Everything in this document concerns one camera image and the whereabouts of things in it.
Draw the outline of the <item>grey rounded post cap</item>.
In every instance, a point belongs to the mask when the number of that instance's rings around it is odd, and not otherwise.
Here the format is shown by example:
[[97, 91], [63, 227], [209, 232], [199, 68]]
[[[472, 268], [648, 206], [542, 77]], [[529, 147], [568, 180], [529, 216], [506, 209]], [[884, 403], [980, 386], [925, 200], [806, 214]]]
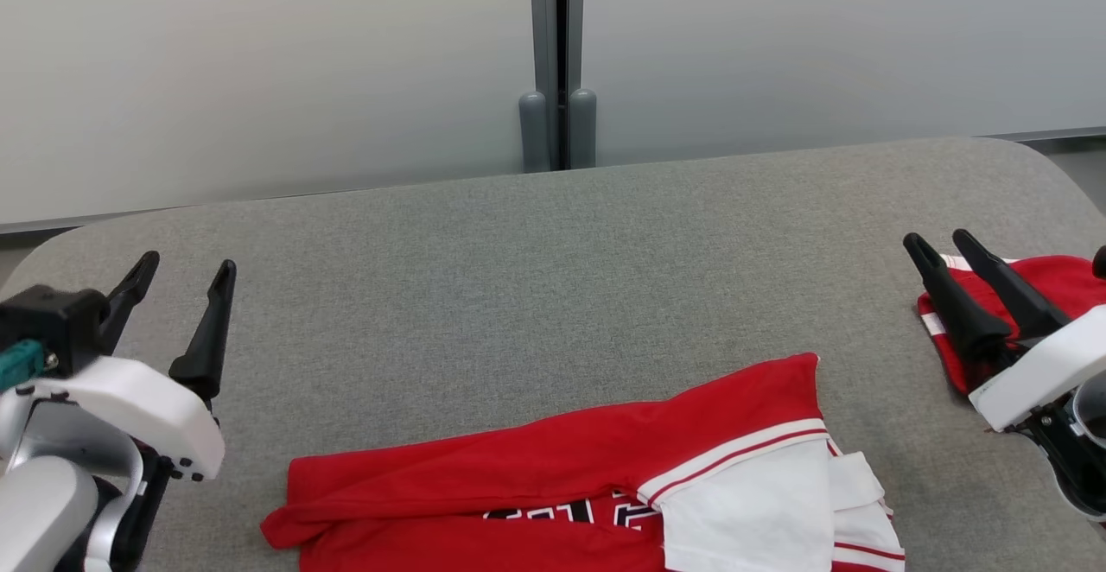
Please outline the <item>grey rounded post cap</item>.
[[597, 95], [592, 89], [576, 89], [568, 95], [568, 169], [596, 166]]
[[518, 100], [523, 171], [550, 171], [547, 100], [541, 92], [526, 92]]

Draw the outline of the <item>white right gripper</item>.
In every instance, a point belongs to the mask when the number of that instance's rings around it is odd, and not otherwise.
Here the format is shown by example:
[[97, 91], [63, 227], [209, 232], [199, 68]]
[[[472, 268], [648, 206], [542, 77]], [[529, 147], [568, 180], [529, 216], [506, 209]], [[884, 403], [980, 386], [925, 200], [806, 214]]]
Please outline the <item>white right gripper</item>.
[[[1032, 410], [1075, 391], [1106, 372], [1106, 304], [1094, 306], [1075, 321], [1027, 283], [1012, 266], [989, 251], [968, 230], [952, 233], [969, 269], [997, 293], [1018, 325], [1020, 340], [1043, 339], [1018, 362], [999, 372], [969, 395], [992, 430], [1006, 430], [1027, 420]], [[920, 233], [902, 237], [925, 292], [950, 335], [953, 351], [966, 365], [1011, 365], [1010, 325], [992, 315], [957, 283], [949, 266]]]

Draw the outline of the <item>red Bulls 23 shorts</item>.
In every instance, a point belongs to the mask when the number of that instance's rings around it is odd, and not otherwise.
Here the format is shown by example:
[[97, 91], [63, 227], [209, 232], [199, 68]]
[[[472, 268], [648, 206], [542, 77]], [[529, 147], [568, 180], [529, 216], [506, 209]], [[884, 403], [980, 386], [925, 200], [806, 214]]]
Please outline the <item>red Bulls 23 shorts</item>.
[[[971, 271], [963, 257], [943, 254], [941, 258], [957, 284], [961, 285], [983, 311], [1003, 320], [1012, 331], [1011, 339], [1018, 340], [1020, 336], [1013, 318], [991, 285]], [[1012, 266], [1019, 275], [1034, 285], [1043, 297], [1072, 320], [1089, 312], [1094, 306], [1106, 304], [1106, 280], [1093, 275], [1093, 264], [1087, 258], [1073, 256], [1008, 258], [1006, 264]], [[969, 379], [963, 360], [956, 355], [950, 336], [945, 331], [945, 320], [936, 312], [931, 297], [927, 292], [918, 297], [917, 310], [939, 357], [943, 361], [945, 375], [954, 391], [963, 395], [974, 391], [980, 382]]]

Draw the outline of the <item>red and white jersey shirt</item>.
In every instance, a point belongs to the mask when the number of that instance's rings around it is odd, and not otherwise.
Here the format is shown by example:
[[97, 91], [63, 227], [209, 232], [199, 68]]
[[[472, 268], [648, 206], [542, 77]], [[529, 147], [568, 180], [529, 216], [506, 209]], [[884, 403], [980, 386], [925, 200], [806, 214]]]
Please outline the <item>red and white jersey shirt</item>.
[[301, 572], [905, 572], [815, 354], [666, 401], [289, 464], [262, 521]]

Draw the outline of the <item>grey partition post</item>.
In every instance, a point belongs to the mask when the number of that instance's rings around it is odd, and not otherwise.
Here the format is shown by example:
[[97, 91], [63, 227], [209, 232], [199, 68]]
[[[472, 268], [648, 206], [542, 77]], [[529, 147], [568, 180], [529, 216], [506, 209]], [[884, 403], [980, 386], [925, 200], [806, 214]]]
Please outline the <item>grey partition post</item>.
[[550, 171], [568, 170], [568, 95], [582, 87], [583, 0], [531, 0], [534, 87], [547, 100]]

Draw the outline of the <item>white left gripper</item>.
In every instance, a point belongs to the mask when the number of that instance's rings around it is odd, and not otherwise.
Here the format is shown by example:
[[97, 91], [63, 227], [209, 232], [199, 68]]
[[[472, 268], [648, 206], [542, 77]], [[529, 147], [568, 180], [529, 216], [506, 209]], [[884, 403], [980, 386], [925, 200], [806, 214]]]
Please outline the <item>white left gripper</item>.
[[[146, 251], [111, 290], [100, 320], [104, 355], [114, 354], [159, 264], [161, 254]], [[236, 280], [237, 266], [226, 258], [169, 378], [137, 360], [100, 357], [71, 378], [36, 378], [17, 388], [15, 462], [58, 455], [90, 471], [135, 476], [144, 445], [186, 477], [216, 478], [225, 462], [225, 436], [202, 401], [220, 392]]]

